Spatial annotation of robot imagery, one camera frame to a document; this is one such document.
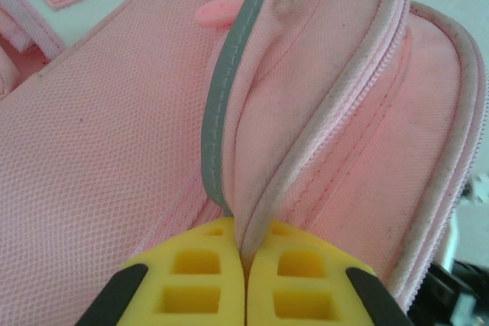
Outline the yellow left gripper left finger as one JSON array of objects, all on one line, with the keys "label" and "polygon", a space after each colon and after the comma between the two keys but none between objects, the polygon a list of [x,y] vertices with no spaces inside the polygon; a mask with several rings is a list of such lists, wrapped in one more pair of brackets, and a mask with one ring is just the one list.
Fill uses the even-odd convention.
[{"label": "yellow left gripper left finger", "polygon": [[80,325],[243,325],[245,285],[231,218],[178,234],[128,260]]}]

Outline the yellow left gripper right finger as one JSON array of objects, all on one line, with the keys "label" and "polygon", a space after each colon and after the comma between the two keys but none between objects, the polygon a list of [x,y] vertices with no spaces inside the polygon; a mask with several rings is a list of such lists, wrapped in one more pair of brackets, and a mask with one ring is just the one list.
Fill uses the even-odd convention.
[{"label": "yellow left gripper right finger", "polygon": [[249,325],[410,325],[372,268],[273,221],[248,278]]}]

